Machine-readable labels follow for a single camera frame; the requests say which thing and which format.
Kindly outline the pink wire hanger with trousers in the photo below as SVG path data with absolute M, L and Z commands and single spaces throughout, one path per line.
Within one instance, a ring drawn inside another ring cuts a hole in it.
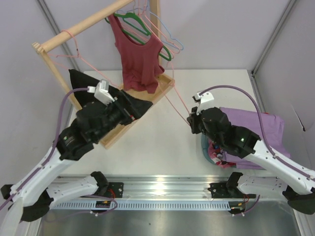
M 153 115 L 157 116 L 157 118 L 154 118 L 155 123 L 157 123 L 158 119 L 164 119 L 165 121 L 169 120 L 176 127 L 190 128 L 187 122 L 187 116 L 189 115 L 188 106 L 177 87 L 173 85 L 175 83 L 176 71 L 172 62 L 166 62 L 164 71 L 164 79 L 168 79 L 169 77 L 173 79 L 171 85 L 163 81 L 160 78 L 161 76 L 162 74 L 156 78 L 156 81 L 158 81 L 157 91 L 162 92 L 162 97 L 149 110 L 148 115 L 151 117 Z

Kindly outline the purple trousers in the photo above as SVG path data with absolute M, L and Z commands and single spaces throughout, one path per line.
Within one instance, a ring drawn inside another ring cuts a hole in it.
M 254 133 L 258 134 L 262 137 L 262 132 L 260 128 L 260 123 L 258 119 L 257 112 L 245 111 L 240 109 L 233 108 L 220 108 L 223 111 L 232 125 L 242 126 L 248 128 Z M 269 145 L 275 150 L 279 151 L 281 154 L 290 158 L 289 152 L 283 146 L 282 138 L 284 132 L 284 120 L 276 115 L 270 115 L 266 113 L 261 114 L 262 123 L 264 132 L 267 138 Z M 225 160 L 227 162 L 231 162 L 236 164 L 236 168 L 238 169 L 254 169 L 254 170 L 262 170 L 263 168 L 259 165 L 247 161 L 245 159 L 241 159 L 237 156 L 233 156 L 231 154 L 225 153 Z

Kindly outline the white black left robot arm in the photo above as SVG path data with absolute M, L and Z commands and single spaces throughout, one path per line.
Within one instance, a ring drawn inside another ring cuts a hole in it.
M 153 105 L 151 101 L 135 98 L 123 90 L 97 92 L 95 87 L 75 88 L 68 92 L 90 93 L 94 101 L 86 103 L 76 113 L 76 118 L 64 130 L 57 128 L 52 146 L 43 159 L 14 185 L 5 184 L 0 190 L 5 201 L 12 202 L 9 211 L 17 209 L 16 202 L 22 200 L 17 216 L 9 222 L 32 222 L 44 216 L 59 200 L 71 200 L 86 195 L 102 195 L 108 182 L 101 172 L 93 172 L 83 183 L 63 190 L 51 190 L 49 185 L 67 167 L 79 161 L 94 149 L 110 131 L 118 125 L 127 126 L 140 119 Z

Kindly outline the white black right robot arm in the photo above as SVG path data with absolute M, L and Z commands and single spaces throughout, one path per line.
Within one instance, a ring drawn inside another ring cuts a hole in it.
M 275 151 L 259 135 L 231 124 L 227 115 L 213 107 L 198 111 L 193 107 L 187 118 L 193 134 L 202 133 L 229 154 L 253 162 L 275 177 L 250 177 L 233 172 L 225 187 L 232 197 L 237 194 L 277 194 L 294 210 L 315 212 L 315 172 Z

